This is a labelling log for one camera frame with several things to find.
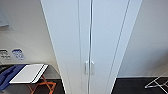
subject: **metal frame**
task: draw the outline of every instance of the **metal frame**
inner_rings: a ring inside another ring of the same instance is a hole
[[[160,87],[166,94],[168,94],[168,91],[166,91],[166,90],[163,88],[163,86],[166,86],[166,87],[168,88],[168,85],[167,85],[168,80],[167,80],[166,82],[162,83],[162,84],[159,84],[159,83],[157,82],[157,80],[158,80],[159,78],[161,78],[163,75],[165,75],[167,72],[168,72],[168,71],[166,71],[165,73],[163,73],[162,75],[160,75],[159,77],[157,77],[156,79],[154,79],[153,81],[151,81],[149,84],[147,84],[147,85],[145,86],[145,88]]]

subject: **white wardrobe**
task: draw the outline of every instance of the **white wardrobe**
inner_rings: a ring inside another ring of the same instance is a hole
[[[41,0],[66,94],[111,94],[142,0]]]

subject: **wall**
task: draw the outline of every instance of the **wall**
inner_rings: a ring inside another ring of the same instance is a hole
[[[168,0],[143,0],[118,77],[159,76],[167,68]]]
[[[40,0],[0,0],[0,9],[9,26],[0,27],[0,49],[8,50],[11,60],[3,64],[46,63],[50,66],[46,75],[58,70]],[[12,50],[19,48],[25,60],[17,60]]]

